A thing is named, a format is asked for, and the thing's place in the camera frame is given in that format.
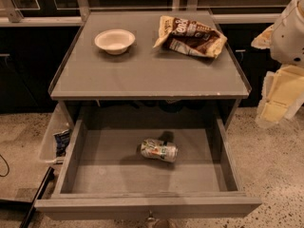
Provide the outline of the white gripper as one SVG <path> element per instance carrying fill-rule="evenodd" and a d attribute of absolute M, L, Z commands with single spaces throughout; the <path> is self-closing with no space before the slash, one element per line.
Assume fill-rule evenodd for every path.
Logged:
<path fill-rule="evenodd" d="M 251 46 L 270 48 L 272 58 L 283 64 L 266 73 L 256 111 L 256 123 L 269 128 L 290 120 L 304 104 L 304 18 L 298 4 L 289 5 Z"/>

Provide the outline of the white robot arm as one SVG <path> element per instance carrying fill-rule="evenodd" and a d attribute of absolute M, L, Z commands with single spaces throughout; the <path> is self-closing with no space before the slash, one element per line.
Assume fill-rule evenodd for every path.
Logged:
<path fill-rule="evenodd" d="M 256 123 L 268 128 L 290 120 L 303 105 L 304 0 L 292 0 L 251 46 L 268 48 L 271 58 L 280 63 L 276 72 L 266 73 L 256 111 Z"/>

